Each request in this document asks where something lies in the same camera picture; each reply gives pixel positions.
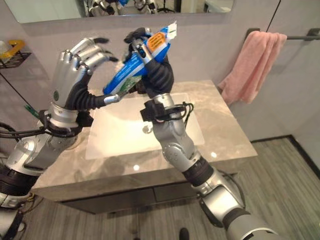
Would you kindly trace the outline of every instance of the tiled floor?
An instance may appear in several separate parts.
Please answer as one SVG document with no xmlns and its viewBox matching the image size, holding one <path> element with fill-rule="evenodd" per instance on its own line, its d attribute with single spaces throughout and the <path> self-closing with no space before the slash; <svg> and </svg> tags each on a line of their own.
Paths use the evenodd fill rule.
<svg viewBox="0 0 320 240">
<path fill-rule="evenodd" d="M 288 139 L 253 145 L 258 156 L 237 175 L 247 209 L 289 240 L 319 240 L 320 180 Z M 226 239 L 196 199 L 98 215 L 44 200 L 24 219 L 24 240 L 177 240 L 181 227 L 191 240 Z"/>
</svg>

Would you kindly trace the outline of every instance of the mirror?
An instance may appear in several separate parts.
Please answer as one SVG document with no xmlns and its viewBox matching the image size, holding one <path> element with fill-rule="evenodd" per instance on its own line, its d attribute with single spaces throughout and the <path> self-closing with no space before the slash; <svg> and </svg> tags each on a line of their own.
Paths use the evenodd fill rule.
<svg viewBox="0 0 320 240">
<path fill-rule="evenodd" d="M 5 0 L 23 23 L 101 16 L 228 13 L 234 0 Z"/>
</svg>

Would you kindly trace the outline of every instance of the blue toothpaste tube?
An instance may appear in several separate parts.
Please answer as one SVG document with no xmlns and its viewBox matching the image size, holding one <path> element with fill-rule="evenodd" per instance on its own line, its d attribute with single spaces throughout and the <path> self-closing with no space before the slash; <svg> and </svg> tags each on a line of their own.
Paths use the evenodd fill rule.
<svg viewBox="0 0 320 240">
<path fill-rule="evenodd" d="M 153 58 L 162 63 L 170 48 L 170 41 L 177 35 L 177 22 L 162 28 L 159 32 L 144 40 Z M 138 82 L 143 75 L 147 75 L 145 64 L 137 54 L 132 53 L 132 57 L 124 63 L 122 68 L 116 73 L 113 79 L 103 88 L 103 93 L 115 95 L 119 92 L 128 91 Z"/>
</svg>

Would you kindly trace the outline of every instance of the sink drain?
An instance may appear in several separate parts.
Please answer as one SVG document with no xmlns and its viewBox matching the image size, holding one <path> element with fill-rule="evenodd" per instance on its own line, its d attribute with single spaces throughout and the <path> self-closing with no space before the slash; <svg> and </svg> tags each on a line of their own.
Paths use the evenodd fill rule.
<svg viewBox="0 0 320 240">
<path fill-rule="evenodd" d="M 153 130 L 153 127 L 152 127 L 151 124 L 145 125 L 145 126 L 142 128 L 142 132 L 145 133 L 145 134 L 151 133 L 152 130 Z"/>
</svg>

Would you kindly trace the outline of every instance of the bathroom sink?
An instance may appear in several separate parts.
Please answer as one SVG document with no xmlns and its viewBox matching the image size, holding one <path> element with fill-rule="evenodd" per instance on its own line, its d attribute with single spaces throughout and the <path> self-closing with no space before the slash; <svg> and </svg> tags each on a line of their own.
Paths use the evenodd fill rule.
<svg viewBox="0 0 320 240">
<path fill-rule="evenodd" d="M 189 103 L 186 93 L 171 95 L 175 104 Z M 86 147 L 86 159 L 98 159 L 124 154 L 160 150 L 151 122 L 143 122 L 140 110 L 148 97 L 124 98 L 118 103 L 96 109 Z M 195 145 L 205 143 L 196 115 L 191 113 L 186 127 Z"/>
</svg>

